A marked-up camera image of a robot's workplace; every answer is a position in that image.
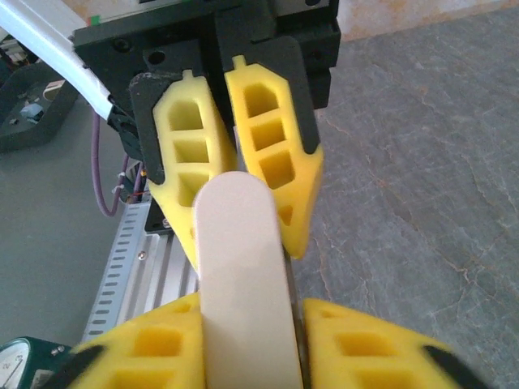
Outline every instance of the rectangular hole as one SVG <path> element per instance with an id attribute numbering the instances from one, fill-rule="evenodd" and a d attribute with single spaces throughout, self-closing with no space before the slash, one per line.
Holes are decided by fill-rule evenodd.
<path id="1" fill-rule="evenodd" d="M 169 128 L 172 131 L 203 129 L 204 125 L 196 101 L 176 101 L 169 111 Z"/>
<path id="2" fill-rule="evenodd" d="M 290 224 L 292 223 L 292 215 L 293 215 L 293 213 L 294 213 L 294 209 L 292 208 L 291 205 L 287 205 L 285 207 L 282 207 L 277 212 L 277 214 L 281 218 L 281 221 L 286 226 L 290 226 Z"/>
<path id="3" fill-rule="evenodd" d="M 264 158 L 259 166 L 270 189 L 277 189 L 294 180 L 294 166 L 289 152 L 279 152 Z"/>
<path id="4" fill-rule="evenodd" d="M 285 131 L 281 119 L 272 120 L 251 128 L 252 141 L 256 151 L 285 140 Z"/>
<path id="5" fill-rule="evenodd" d="M 175 307 L 172 309 L 172 311 L 175 314 L 185 314 L 186 312 L 189 312 L 190 309 L 191 309 L 191 305 L 184 302 L 180 305 L 175 304 Z"/>
<path id="6" fill-rule="evenodd" d="M 175 158 L 179 164 L 207 164 L 208 145 L 205 140 L 175 140 Z"/>
<path id="7" fill-rule="evenodd" d="M 415 389 L 415 380 L 410 371 L 370 369 L 360 370 L 356 379 L 362 389 Z"/>
<path id="8" fill-rule="evenodd" d="M 249 118 L 279 107 L 276 94 L 262 83 L 255 83 L 246 87 L 244 95 Z"/>
<path id="9" fill-rule="evenodd" d="M 135 340 L 134 357 L 177 357 L 182 351 L 182 333 L 168 327 L 142 329 Z"/>
<path id="10" fill-rule="evenodd" d="M 337 335 L 345 357 L 392 357 L 397 355 L 390 340 L 374 332 L 346 332 Z"/>
<path id="11" fill-rule="evenodd" d="M 165 389 L 166 387 L 178 387 L 178 384 L 171 385 L 175 377 L 174 367 L 143 368 L 142 370 L 118 367 L 114 370 L 108 385 L 105 386 L 109 389 Z"/>
<path id="12" fill-rule="evenodd" d="M 180 186 L 178 203 L 182 207 L 192 207 L 196 194 L 209 181 L 209 176 L 201 173 L 180 173 L 178 180 Z"/>

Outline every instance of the white pipe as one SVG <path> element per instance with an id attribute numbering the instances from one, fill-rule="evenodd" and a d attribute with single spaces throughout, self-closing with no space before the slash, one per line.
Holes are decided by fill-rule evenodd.
<path id="1" fill-rule="evenodd" d="M 61 0 L 0 0 L 0 26 L 54 68 L 107 119 L 112 109 L 109 92 L 74 53 L 74 30 L 86 26 Z"/>

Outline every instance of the screw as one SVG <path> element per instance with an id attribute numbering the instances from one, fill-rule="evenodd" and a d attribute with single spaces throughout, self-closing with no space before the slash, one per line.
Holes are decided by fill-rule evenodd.
<path id="1" fill-rule="evenodd" d="M 52 350 L 50 353 L 52 354 L 53 357 L 56 357 L 59 353 L 62 353 L 64 351 L 65 351 L 65 347 L 64 346 L 58 346 L 57 348 Z"/>
<path id="2" fill-rule="evenodd" d="M 118 53 L 128 53 L 132 48 L 131 43 L 122 38 L 114 39 L 112 41 L 112 47 Z"/>

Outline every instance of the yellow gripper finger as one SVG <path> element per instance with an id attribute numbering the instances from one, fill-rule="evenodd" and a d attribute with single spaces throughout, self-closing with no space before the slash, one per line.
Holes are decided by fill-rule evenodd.
<path id="1" fill-rule="evenodd" d="M 305 153 L 286 79 L 243 56 L 225 79 L 247 170 L 271 189 L 283 246 L 301 258 L 323 174 L 322 146 Z"/>
<path id="2" fill-rule="evenodd" d="M 304 301 L 313 389 L 457 389 L 424 352 L 437 340 L 330 302 Z"/>
<path id="3" fill-rule="evenodd" d="M 105 351 L 70 389 L 204 389 L 198 293 L 147 312 L 82 344 Z"/>
<path id="4" fill-rule="evenodd" d="M 443 369 L 427 349 L 454 356 L 437 340 L 327 301 L 303 306 L 312 389 L 488 388 L 459 361 Z M 73 350 L 104 348 L 68 388 L 203 389 L 203 328 L 198 293 L 133 318 Z"/>
<path id="5" fill-rule="evenodd" d="M 153 198 L 197 269 L 193 202 L 211 178 L 237 168 L 236 151 L 205 77 L 184 71 L 153 109 L 165 181 L 150 182 Z"/>

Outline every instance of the green gauge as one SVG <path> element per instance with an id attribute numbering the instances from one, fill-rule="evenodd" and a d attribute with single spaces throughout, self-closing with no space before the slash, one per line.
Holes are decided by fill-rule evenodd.
<path id="1" fill-rule="evenodd" d="M 59 369 L 70 347 L 30 337 L 0 347 L 0 389 L 37 389 Z"/>

